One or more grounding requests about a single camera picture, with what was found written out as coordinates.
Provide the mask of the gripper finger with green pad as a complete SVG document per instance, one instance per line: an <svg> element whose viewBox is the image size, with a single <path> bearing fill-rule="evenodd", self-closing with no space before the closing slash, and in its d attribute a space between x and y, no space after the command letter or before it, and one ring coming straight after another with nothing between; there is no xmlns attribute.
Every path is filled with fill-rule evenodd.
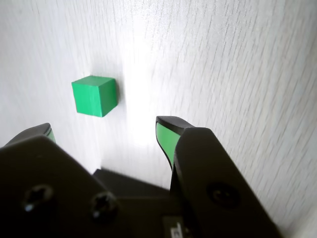
<svg viewBox="0 0 317 238"><path fill-rule="evenodd" d="M157 142L173 168L202 238L279 238L281 233L215 134L174 116L156 118Z"/></svg>

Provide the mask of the gripper finger black curved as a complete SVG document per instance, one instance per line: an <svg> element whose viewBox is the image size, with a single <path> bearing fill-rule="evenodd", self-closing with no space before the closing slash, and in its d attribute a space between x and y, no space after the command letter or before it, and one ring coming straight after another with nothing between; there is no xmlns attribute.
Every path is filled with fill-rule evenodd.
<svg viewBox="0 0 317 238"><path fill-rule="evenodd" d="M44 123L0 150L3 238L119 238L113 196L52 139Z"/></svg>

